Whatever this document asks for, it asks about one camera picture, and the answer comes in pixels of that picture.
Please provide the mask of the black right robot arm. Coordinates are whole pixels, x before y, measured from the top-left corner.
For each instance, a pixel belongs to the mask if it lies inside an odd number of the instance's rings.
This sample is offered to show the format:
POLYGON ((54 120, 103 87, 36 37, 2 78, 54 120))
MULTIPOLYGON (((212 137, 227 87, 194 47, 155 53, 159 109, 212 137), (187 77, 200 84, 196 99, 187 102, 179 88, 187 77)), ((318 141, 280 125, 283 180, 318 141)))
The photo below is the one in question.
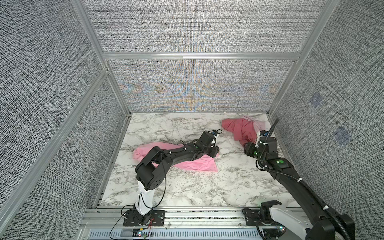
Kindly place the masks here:
POLYGON ((259 170, 269 173, 294 197, 304 216, 284 207, 279 201, 268 201, 261 205, 255 226, 263 224, 281 225, 302 240, 354 240, 356 225, 347 214, 339 214, 319 197, 299 176, 293 165, 279 157, 277 139, 262 131, 255 144, 244 144, 244 153, 256 160, 259 170))

